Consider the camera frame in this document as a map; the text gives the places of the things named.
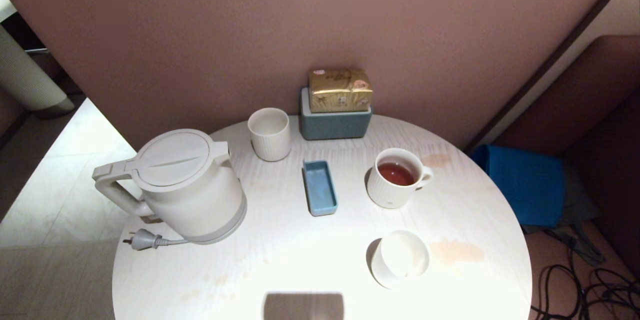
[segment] kettle handle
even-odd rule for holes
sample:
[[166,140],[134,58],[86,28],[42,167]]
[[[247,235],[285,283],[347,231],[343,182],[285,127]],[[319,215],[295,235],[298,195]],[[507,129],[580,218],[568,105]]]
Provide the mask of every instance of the kettle handle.
[[130,215],[151,216],[154,212],[145,201],[137,200],[117,183],[118,180],[131,179],[131,173],[125,170],[127,162],[117,161],[94,169],[92,177],[96,182],[95,188]]

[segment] white mug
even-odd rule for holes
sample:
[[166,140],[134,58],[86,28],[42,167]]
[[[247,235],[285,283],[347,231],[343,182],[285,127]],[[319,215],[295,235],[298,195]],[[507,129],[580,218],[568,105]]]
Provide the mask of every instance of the white mug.
[[[397,165],[404,168],[407,181],[401,184],[387,180],[380,171],[381,165]],[[420,159],[412,152],[400,148],[386,149],[377,155],[369,179],[366,183],[368,195],[374,203],[387,209],[397,209],[403,206],[417,188],[422,188],[434,178],[434,171],[425,167]]]
[[278,108],[263,108],[249,117],[253,149],[262,160],[278,161],[291,152],[289,116]]
[[380,240],[371,258],[371,273],[387,289],[410,285],[429,268],[430,250],[410,231],[394,231]]

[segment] red tea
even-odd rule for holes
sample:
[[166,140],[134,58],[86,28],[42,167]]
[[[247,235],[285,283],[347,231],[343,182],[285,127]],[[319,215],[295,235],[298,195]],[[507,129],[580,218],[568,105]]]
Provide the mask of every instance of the red tea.
[[407,186],[416,182],[409,169],[397,163],[384,163],[378,165],[377,170],[383,178],[395,185]]

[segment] stain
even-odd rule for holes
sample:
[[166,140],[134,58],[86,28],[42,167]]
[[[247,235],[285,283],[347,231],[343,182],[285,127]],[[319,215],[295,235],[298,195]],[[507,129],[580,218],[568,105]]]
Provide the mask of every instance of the stain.
[[229,280],[229,277],[227,277],[227,275],[222,275],[221,277],[215,280],[215,285],[218,285],[218,286],[225,285],[228,280]]
[[182,296],[182,301],[183,302],[187,302],[191,299],[197,298],[198,295],[200,295],[200,291],[197,289],[192,290],[189,293],[186,293],[185,295]]
[[426,167],[444,168],[451,163],[451,156],[448,154],[430,154],[421,160]]
[[444,266],[452,266],[460,261],[478,263],[485,260],[485,252],[480,247],[458,240],[443,240],[437,243],[430,243],[429,247],[433,252],[433,256],[441,260]]

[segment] blue cushion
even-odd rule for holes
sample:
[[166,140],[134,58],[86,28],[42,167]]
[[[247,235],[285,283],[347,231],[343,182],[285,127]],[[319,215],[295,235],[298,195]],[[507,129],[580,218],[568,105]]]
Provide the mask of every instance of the blue cushion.
[[560,159],[494,145],[482,145],[471,159],[502,191],[520,224],[558,224],[565,200]]

